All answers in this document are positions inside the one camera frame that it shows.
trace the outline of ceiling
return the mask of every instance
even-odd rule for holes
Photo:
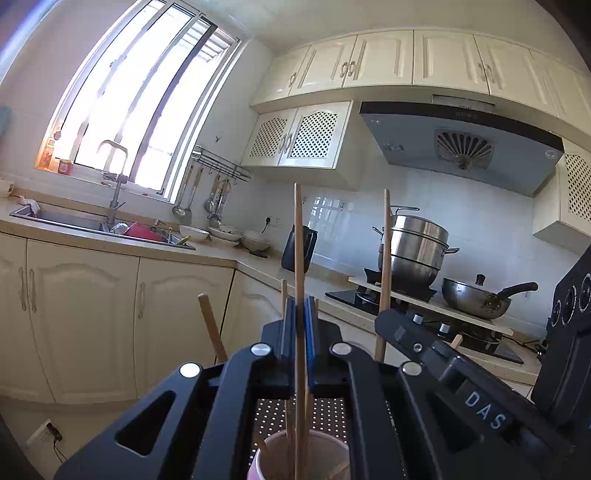
[[[374,28],[443,27],[524,43],[583,67],[564,30],[536,0],[197,0],[276,53]]]

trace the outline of white tile backsplash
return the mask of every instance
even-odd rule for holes
[[[314,263],[349,275],[376,269],[380,238],[372,226],[384,224],[384,188],[390,189],[393,205],[419,207],[417,214],[446,228],[449,246],[460,248],[446,256],[432,288],[440,291],[444,277],[473,283],[479,273],[486,276],[488,290],[535,281],[539,290],[513,297],[506,321],[520,331],[544,334],[554,288],[579,257],[532,235],[532,199],[460,177],[388,165],[375,143],[358,192],[302,187],[304,222],[319,232]],[[268,182],[256,195],[235,205],[232,217],[256,225],[264,225],[267,215],[281,218],[282,226],[265,234],[282,251],[293,224],[293,185]]]

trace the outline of power outlet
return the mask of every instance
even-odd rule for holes
[[[29,437],[29,439],[26,442],[27,448],[31,448],[35,445],[38,445],[41,442],[43,442],[43,440],[45,440],[46,438],[52,437],[51,432],[47,428],[47,425],[49,423],[51,423],[51,420],[49,419],[44,421],[41,424],[41,426],[35,431],[35,433],[33,433],[33,435]]]

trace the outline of kitchen countertop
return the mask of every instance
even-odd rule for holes
[[[188,250],[107,236],[101,233],[79,231],[10,216],[10,212],[18,207],[16,197],[0,199],[0,233],[120,255],[236,268],[276,290],[281,288],[281,280],[285,279],[289,285],[289,293],[294,294],[294,273],[281,268],[281,258],[273,255],[270,255],[269,258],[255,257],[244,248],[218,248],[209,240],[192,244],[196,249]],[[361,312],[324,295],[327,291],[355,288],[354,284],[348,282],[346,275],[312,265],[306,274],[304,288],[306,294],[318,298],[319,309],[322,312],[365,331],[375,332],[375,317],[373,315]],[[540,363],[532,352],[513,342],[510,343],[510,347],[515,353],[525,361],[524,365],[493,358],[461,347],[460,351],[498,377],[533,385],[540,370]]]

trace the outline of stainless steel sink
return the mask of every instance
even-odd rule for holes
[[[63,226],[67,228],[72,228],[74,230],[81,230],[84,232],[94,232],[94,233],[101,233],[102,235],[109,235],[109,236],[116,236],[119,238],[126,238],[126,239],[133,239],[140,242],[147,242],[151,244],[164,244],[169,245],[171,247],[177,248],[186,248],[189,250],[195,250],[195,247],[191,245],[177,245],[180,241],[180,238],[172,234],[170,239],[168,239],[168,232],[161,228],[155,228],[153,231],[156,233],[161,240],[145,240],[143,238],[135,238],[126,235],[119,235],[117,233],[111,233],[111,228],[113,225],[110,225],[106,222],[100,220],[93,220],[90,218],[78,217],[76,215],[68,215],[67,213],[61,212],[50,212],[47,210],[40,210],[37,213],[37,216],[33,214],[33,210],[31,209],[30,205],[26,205],[21,207],[13,212],[10,213],[13,217],[18,218],[26,218],[28,220],[33,220],[34,222],[41,222],[41,223],[49,223],[51,225]]]

